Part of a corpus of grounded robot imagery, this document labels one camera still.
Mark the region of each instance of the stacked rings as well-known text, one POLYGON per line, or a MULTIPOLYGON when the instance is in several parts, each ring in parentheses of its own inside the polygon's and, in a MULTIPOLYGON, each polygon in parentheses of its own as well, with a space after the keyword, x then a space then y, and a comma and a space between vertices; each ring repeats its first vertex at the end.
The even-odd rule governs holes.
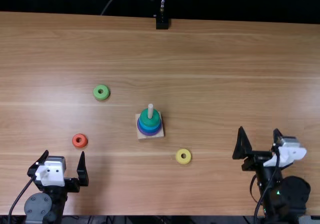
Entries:
POLYGON ((148 118, 148 109, 141 112, 141 115, 137 121, 137 128, 143 134, 147 136, 156 135, 162 128, 162 122, 157 110, 153 110, 152 118, 148 118))

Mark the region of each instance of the teal ring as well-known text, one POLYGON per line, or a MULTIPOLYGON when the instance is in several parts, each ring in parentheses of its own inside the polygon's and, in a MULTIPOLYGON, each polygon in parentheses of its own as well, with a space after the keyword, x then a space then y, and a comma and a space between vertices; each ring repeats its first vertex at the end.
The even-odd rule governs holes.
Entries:
POLYGON ((154 113, 153 113, 151 119, 148 118, 148 109, 144 109, 141 112, 140 119, 141 119, 141 123, 143 125, 145 125, 147 127, 154 127, 154 126, 159 125, 159 123, 161 121, 160 115, 156 109, 154 109, 153 111, 154 111, 154 113))

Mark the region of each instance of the green ring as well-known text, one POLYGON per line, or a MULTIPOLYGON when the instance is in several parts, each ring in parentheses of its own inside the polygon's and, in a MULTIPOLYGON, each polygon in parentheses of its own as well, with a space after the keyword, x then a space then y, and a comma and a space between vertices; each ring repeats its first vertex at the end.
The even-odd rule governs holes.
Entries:
POLYGON ((97 100, 105 100, 109 97, 109 88, 105 85, 98 85, 93 89, 93 95, 97 100))
POLYGON ((153 110, 153 116, 151 119, 148 118, 148 109, 145 109, 141 112, 140 120, 143 123, 143 125, 147 127, 154 127, 159 125, 160 123, 160 116, 156 109, 153 110))

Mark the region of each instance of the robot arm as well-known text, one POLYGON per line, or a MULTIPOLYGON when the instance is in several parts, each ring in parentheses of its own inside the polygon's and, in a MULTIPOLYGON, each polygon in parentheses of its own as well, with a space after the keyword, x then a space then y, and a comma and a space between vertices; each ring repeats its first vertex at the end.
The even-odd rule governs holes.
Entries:
MULTIPOLYGON (((66 170, 65 161, 63 156, 49 156, 49 152, 46 150, 28 169, 28 176, 31 177, 31 180, 33 180, 42 192, 33 194, 27 199, 24 205, 24 211, 27 215, 25 220, 26 224, 61 223, 68 192, 79 192, 80 186, 89 185, 85 153, 81 153, 78 163, 78 178, 64 177, 66 170)), ((24 193, 28 185, 29 183, 18 196, 15 203, 24 193)))
POLYGON ((271 151, 253 151, 245 130, 240 127, 232 157, 245 159, 243 171, 256 172, 261 197, 254 212, 254 222, 262 202, 265 211, 263 223, 297 223, 298 217, 306 211, 311 188, 302 178, 283 178, 281 170, 294 160, 302 159, 306 149, 295 137, 283 136, 278 129, 273 133, 271 151))

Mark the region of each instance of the yellow ring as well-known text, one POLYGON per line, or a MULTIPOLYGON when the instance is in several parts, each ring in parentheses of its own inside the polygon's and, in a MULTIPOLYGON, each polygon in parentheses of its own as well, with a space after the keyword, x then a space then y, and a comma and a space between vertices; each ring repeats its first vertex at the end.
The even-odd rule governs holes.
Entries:
POLYGON ((191 161, 191 153, 187 149, 180 149, 175 154, 178 163, 185 165, 191 161))

